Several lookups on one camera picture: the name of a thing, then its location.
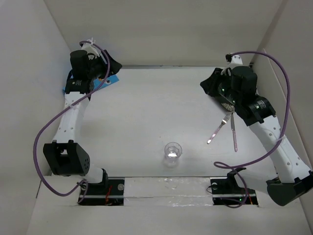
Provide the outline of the black floral square plate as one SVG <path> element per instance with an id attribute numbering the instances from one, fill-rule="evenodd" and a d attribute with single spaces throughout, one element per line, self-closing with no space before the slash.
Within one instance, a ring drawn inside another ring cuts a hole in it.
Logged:
<path id="1" fill-rule="evenodd" d="M 227 110 L 228 112 L 234 112 L 235 111 L 235 105 L 233 103 L 231 103 L 230 101 L 228 101 L 227 99 L 225 99 L 222 96 L 217 96 L 215 97 L 215 99 L 221 104 L 221 106 Z"/>

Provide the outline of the knife with pink handle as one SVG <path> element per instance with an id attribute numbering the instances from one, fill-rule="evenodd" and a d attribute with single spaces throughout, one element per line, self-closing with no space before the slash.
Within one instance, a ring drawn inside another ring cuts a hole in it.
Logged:
<path id="1" fill-rule="evenodd" d="M 231 114 L 230 123 L 231 123 L 231 130 L 232 130 L 232 136 L 233 136 L 234 151 L 237 152 L 238 146 L 237 146 L 237 136 L 236 136 L 235 122 L 234 122 L 234 113 Z"/>

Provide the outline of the fork with pink handle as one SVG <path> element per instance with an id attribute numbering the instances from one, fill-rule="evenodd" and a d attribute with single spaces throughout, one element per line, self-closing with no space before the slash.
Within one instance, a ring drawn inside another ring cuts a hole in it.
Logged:
<path id="1" fill-rule="evenodd" d="M 212 134 L 212 136 L 208 139 L 207 144 L 210 144 L 213 139 L 216 137 L 216 135 L 219 133 L 219 131 L 221 130 L 221 128 L 227 124 L 228 120 L 230 119 L 232 113 L 227 114 L 221 121 L 221 124 L 218 126 L 218 128 L 214 131 L 214 133 Z"/>

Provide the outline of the clear plastic cup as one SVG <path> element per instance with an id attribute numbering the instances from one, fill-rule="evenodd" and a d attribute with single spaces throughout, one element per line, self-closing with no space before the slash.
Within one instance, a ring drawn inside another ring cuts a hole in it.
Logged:
<path id="1" fill-rule="evenodd" d="M 164 147 L 164 165 L 174 168 L 179 164 L 179 158 L 182 155 L 182 147 L 177 142 L 170 142 Z"/>

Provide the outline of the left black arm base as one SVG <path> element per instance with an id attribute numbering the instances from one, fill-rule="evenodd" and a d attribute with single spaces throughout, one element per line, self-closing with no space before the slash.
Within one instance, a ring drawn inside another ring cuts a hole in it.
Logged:
<path id="1" fill-rule="evenodd" d="M 84 199 L 85 190 L 80 190 L 78 204 L 81 206 L 123 206 L 125 178 L 109 178 L 108 186 L 89 184 Z"/>

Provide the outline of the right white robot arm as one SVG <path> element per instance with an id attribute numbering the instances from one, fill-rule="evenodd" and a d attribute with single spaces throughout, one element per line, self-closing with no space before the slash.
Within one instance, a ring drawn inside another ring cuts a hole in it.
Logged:
<path id="1" fill-rule="evenodd" d="M 200 83 L 204 92 L 226 110 L 236 113 L 259 139 L 268 153 L 276 175 L 260 176 L 247 166 L 233 166 L 227 174 L 226 187 L 232 193 L 253 189 L 285 206 L 313 188 L 313 171 L 301 160 L 284 134 L 271 103 L 257 94 L 257 74 L 252 68 L 215 68 Z"/>

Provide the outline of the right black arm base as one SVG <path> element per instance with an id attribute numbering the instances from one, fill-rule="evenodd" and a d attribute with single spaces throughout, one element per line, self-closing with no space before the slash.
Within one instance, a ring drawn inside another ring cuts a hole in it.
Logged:
<path id="1" fill-rule="evenodd" d="M 247 189 L 246 194 L 244 187 L 238 186 L 233 172 L 226 176 L 211 177 L 206 191 L 212 195 L 213 205 L 236 207 L 246 196 L 245 205 L 258 205 L 255 190 Z"/>

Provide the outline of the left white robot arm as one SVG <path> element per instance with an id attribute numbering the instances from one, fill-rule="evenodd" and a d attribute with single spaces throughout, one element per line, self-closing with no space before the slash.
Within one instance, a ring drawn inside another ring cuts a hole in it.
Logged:
<path id="1" fill-rule="evenodd" d="M 72 69 L 64 89 L 65 107 L 68 111 L 62 115 L 52 142 L 43 147 L 43 153 L 53 174 L 81 176 L 92 184 L 93 190 L 98 194 L 104 194 L 109 189 L 106 173 L 91 164 L 88 153 L 78 140 L 84 113 L 90 102 L 90 98 L 84 96 L 94 90 L 96 79 L 115 75 L 122 67 L 112 58 L 109 62 L 110 68 L 92 47 L 70 53 Z"/>

